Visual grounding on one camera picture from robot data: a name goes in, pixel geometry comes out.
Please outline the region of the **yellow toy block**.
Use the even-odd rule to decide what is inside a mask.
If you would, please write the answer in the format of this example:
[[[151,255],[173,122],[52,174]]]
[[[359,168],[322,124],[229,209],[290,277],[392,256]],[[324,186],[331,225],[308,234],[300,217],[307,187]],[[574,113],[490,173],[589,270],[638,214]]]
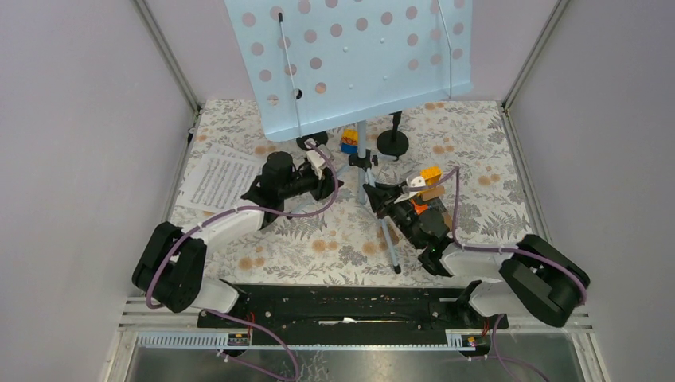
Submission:
[[[441,177],[443,176],[443,171],[441,168],[437,165],[427,167],[425,169],[422,169],[419,172],[419,175],[424,179],[425,185],[434,185],[438,181],[440,181]]]

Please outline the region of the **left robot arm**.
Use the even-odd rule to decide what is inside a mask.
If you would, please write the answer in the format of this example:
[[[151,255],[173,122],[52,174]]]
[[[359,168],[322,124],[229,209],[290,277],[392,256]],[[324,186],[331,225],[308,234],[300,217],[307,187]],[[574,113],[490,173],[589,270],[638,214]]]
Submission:
[[[133,284],[144,292],[150,309],[173,313],[193,307],[214,310],[229,327],[244,322],[247,307],[241,293],[226,281],[204,276],[206,259],[218,248],[271,225],[277,217],[305,218],[287,212],[286,200],[311,195],[326,211],[341,186],[326,146],[306,152],[300,165],[285,151],[269,154],[248,190],[229,210],[219,212],[187,230],[165,221],[153,231],[133,272]]]

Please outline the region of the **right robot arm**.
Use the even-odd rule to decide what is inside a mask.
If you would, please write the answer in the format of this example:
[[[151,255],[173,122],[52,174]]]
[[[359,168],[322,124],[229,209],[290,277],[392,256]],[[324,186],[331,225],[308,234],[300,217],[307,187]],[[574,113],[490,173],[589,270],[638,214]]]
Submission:
[[[451,211],[441,194],[412,195],[402,185],[364,185],[377,217],[391,221],[414,248],[431,275],[464,277],[468,299],[456,307],[461,324],[475,328],[497,314],[530,314],[563,327],[584,304],[590,277],[549,242],[535,234],[505,247],[459,244]]]

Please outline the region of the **sheet music page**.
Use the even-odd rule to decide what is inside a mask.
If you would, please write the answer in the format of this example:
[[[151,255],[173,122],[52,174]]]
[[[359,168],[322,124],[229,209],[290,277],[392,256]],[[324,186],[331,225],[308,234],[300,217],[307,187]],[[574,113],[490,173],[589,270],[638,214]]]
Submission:
[[[177,205],[206,212],[230,209],[249,189],[262,162],[233,149],[210,150],[189,171]]]

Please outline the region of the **light blue music stand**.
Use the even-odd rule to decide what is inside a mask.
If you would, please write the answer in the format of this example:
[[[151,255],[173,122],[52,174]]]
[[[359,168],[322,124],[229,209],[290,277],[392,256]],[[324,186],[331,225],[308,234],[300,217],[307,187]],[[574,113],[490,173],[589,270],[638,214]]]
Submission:
[[[281,142],[469,92],[468,1],[229,1],[265,136]]]

